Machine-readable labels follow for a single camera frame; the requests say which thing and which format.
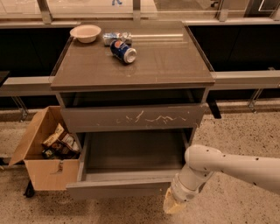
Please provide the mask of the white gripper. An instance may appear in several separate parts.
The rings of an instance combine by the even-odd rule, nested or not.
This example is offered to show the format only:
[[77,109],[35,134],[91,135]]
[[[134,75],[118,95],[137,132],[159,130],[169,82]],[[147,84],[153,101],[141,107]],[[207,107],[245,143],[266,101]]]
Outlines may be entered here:
[[212,171],[198,171],[185,164],[176,173],[164,196],[163,209],[166,214],[175,214],[186,207],[186,202],[199,194],[205,183],[213,176]]

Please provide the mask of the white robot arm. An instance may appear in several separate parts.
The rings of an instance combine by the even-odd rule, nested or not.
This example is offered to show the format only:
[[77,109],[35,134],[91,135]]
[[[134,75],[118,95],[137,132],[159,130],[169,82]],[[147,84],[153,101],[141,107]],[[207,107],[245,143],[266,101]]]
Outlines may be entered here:
[[280,159],[224,154],[212,147],[194,144],[185,151],[185,165],[176,173],[164,196],[166,214],[175,214],[199,194],[215,172],[280,193]]

